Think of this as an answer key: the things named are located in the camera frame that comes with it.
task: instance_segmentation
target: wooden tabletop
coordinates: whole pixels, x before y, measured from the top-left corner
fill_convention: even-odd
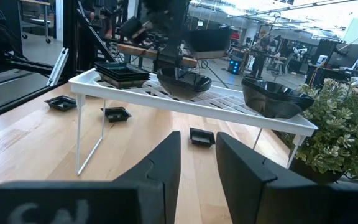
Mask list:
[[[46,5],[46,6],[50,6],[49,2],[42,2],[42,1],[37,1],[37,0],[20,0],[20,1],[30,2],[30,3],[34,3],[34,4],[43,4],[43,5]]]
[[[145,50],[142,47],[135,47],[126,44],[118,44],[117,49],[124,54],[135,55],[135,56],[140,55],[141,57],[146,57],[150,59],[155,59],[157,57],[157,51],[152,49]],[[186,67],[195,68],[197,66],[197,60],[184,57],[183,65]]]
[[[123,106],[127,122],[105,122],[104,139],[80,176],[75,174],[77,111],[50,109],[44,100],[72,96],[69,84],[0,115],[0,183],[13,180],[112,181],[146,156],[172,131],[181,131],[181,177],[175,223],[231,223],[218,176],[215,147],[197,147],[189,128],[224,131],[248,146],[258,128],[146,106]],[[100,137],[103,100],[87,97],[83,110],[82,161]],[[289,150],[270,130],[263,130],[256,151],[285,166]]]

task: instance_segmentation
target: small black tray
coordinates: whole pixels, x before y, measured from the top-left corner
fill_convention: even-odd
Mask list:
[[[77,107],[75,99],[68,96],[58,96],[49,100],[45,100],[44,102],[48,103],[49,107],[60,111],[68,111]]]
[[[190,140],[192,144],[211,147],[215,144],[214,133],[196,128],[190,128]]]
[[[150,75],[144,69],[138,68],[129,63],[95,63],[96,69],[103,69],[116,77],[126,77],[131,75]]]
[[[110,123],[127,121],[132,115],[123,107],[106,108],[106,117]]]

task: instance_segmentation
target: ceiling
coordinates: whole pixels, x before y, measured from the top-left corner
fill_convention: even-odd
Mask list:
[[[276,20],[278,24],[275,24],[275,29],[306,29],[306,32],[315,36],[333,39],[343,37],[345,31],[340,28],[346,29],[352,18],[358,17],[358,1],[255,15],[257,12],[285,7],[296,8],[299,5],[326,2],[328,0],[290,0],[290,4],[284,1],[286,0],[192,0],[191,6],[193,6],[193,9],[190,9],[190,14],[197,11],[195,14],[199,13],[202,15],[200,12],[202,9],[200,8],[204,8],[204,10],[208,8],[214,13],[209,18],[216,17],[218,18],[216,22],[227,23],[227,20],[224,20],[226,16],[226,18],[229,17],[231,19],[232,26],[238,27],[246,26],[250,20],[266,24],[272,23],[275,21],[274,15],[276,14],[280,18]],[[316,28],[326,29],[326,31],[312,30]]]

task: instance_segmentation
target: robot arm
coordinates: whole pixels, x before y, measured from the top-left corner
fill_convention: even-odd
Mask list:
[[[179,67],[182,53],[180,49],[184,21],[187,17],[189,0],[144,0],[147,8],[146,23],[132,17],[121,27],[121,34],[135,44],[142,43],[147,37],[148,29],[155,29],[168,37],[167,46],[159,53],[159,60],[173,63]]]

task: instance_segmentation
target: potted plant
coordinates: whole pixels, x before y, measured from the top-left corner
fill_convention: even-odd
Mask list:
[[[298,90],[315,99],[303,116],[319,129],[305,139],[290,169],[319,183],[343,174],[358,179],[358,88],[326,79],[320,91],[308,85]]]

